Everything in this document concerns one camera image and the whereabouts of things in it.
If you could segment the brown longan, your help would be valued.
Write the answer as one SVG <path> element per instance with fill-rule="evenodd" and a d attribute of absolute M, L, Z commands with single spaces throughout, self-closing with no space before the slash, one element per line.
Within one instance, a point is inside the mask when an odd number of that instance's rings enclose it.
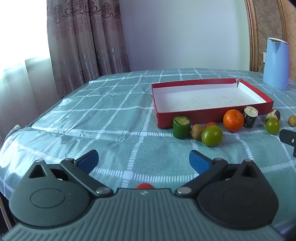
<path fill-rule="evenodd" d="M 201 140 L 204 127 L 200 124 L 195 124 L 191 127 L 191 136 L 195 140 Z"/>
<path fill-rule="evenodd" d="M 291 127 L 295 127 L 296 126 L 296 116 L 295 115 L 291 115 L 288 120 L 287 120 L 289 126 Z"/>

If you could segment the small green tomato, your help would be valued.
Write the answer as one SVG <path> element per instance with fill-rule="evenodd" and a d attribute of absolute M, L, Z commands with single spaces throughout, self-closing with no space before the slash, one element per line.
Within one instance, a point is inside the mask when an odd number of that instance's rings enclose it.
<path fill-rule="evenodd" d="M 277 118 L 269 118 L 265 124 L 267 132 L 271 135 L 275 135 L 280 130 L 280 124 Z"/>

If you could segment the eggplant slice piece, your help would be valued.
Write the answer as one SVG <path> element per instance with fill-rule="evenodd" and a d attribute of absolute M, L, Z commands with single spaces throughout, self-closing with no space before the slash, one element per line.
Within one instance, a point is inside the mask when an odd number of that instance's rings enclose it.
<path fill-rule="evenodd" d="M 267 121 L 270 118 L 276 118 L 278 121 L 281 118 L 280 112 L 277 109 L 273 109 L 271 112 L 269 112 L 266 117 L 265 117 L 265 123 L 267 123 Z"/>

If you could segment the dark eggplant cylinder piece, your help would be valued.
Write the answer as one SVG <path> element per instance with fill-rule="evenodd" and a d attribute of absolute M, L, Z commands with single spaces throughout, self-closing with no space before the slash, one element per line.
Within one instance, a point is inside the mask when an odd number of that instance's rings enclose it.
<path fill-rule="evenodd" d="M 252 128 L 258 116 L 258 110 L 252 106 L 246 106 L 243 110 L 244 127 Z"/>

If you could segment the orange mandarin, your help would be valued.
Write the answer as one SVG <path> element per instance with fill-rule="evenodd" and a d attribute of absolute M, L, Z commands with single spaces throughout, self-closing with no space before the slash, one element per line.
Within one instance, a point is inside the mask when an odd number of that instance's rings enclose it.
<path fill-rule="evenodd" d="M 243 114 L 236 109 L 231 109 L 224 114 L 223 124 L 229 132 L 238 132 L 244 125 Z"/>

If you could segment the large green tomato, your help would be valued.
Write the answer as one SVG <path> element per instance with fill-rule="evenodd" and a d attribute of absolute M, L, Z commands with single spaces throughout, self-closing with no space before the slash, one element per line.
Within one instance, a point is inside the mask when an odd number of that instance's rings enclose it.
<path fill-rule="evenodd" d="M 218 126 L 208 126 L 205 128 L 201 135 L 203 144 L 208 147 L 215 147 L 222 142 L 223 133 Z"/>

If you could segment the small red cherry tomato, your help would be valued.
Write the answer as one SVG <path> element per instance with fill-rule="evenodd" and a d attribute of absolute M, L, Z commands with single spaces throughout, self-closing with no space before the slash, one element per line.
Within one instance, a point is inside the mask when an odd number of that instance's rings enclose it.
<path fill-rule="evenodd" d="M 210 126 L 217 126 L 217 124 L 215 122 L 208 122 L 204 125 L 204 128 L 208 128 Z"/>

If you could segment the green cucumber piece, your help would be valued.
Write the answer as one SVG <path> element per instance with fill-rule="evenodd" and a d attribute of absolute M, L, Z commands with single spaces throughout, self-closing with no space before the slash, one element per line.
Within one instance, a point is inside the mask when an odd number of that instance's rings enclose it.
<path fill-rule="evenodd" d="M 190 135 L 191 121 L 186 116 L 176 116 L 173 119 L 173 136 L 178 139 L 186 139 Z"/>

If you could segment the light blue kettle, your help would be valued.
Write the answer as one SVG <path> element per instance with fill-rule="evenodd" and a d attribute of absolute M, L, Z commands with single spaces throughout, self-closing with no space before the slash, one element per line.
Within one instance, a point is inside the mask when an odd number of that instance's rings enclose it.
<path fill-rule="evenodd" d="M 263 82 L 276 89 L 287 90 L 289 67 L 288 43 L 278 38 L 267 38 Z"/>

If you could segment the red shallow cardboard box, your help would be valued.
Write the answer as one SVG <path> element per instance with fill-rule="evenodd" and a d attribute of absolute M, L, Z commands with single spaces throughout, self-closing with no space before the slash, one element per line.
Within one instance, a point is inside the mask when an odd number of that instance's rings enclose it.
<path fill-rule="evenodd" d="M 253 106 L 260 115 L 273 109 L 269 96 L 241 78 L 182 80 L 151 87 L 158 128 L 171 128 L 180 115 L 194 125 L 221 122 L 231 109 Z"/>

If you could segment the teal checked bedspread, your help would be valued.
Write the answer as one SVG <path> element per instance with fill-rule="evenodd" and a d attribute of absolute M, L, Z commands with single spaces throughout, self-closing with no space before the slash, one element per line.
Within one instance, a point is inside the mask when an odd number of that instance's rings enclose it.
<path fill-rule="evenodd" d="M 280 127 L 295 114 L 295 83 L 287 90 L 266 85 L 262 74 L 243 70 L 203 68 L 139 71 L 102 76 L 75 90 L 31 125 L 10 135 L 1 146 L 1 193 L 9 198 L 31 164 L 78 158 L 91 149 L 99 163 L 91 176 L 112 189 L 148 182 L 175 190 L 195 178 L 189 153 L 195 149 L 229 163 L 255 161 L 279 199 L 273 226 L 281 234 L 295 227 L 295 157 L 293 147 L 270 135 L 259 116 L 250 129 L 224 131 L 222 143 L 178 140 L 157 126 L 153 83 L 212 78 L 242 78 L 274 101 Z"/>

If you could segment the gold framed headboard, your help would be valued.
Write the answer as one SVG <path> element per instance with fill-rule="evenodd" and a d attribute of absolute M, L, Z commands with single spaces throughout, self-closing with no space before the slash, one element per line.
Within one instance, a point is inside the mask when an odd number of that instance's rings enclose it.
<path fill-rule="evenodd" d="M 295 1 L 245 1 L 249 28 L 250 71 L 263 72 L 263 54 L 267 38 L 275 37 L 288 43 L 290 73 L 295 81 Z"/>

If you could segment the brown patterned curtain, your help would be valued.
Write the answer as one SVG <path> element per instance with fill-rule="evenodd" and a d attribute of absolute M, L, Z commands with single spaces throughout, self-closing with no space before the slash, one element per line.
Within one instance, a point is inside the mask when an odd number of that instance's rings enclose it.
<path fill-rule="evenodd" d="M 59 99 L 100 76 L 130 71 L 119 1 L 47 1 L 47 32 Z"/>

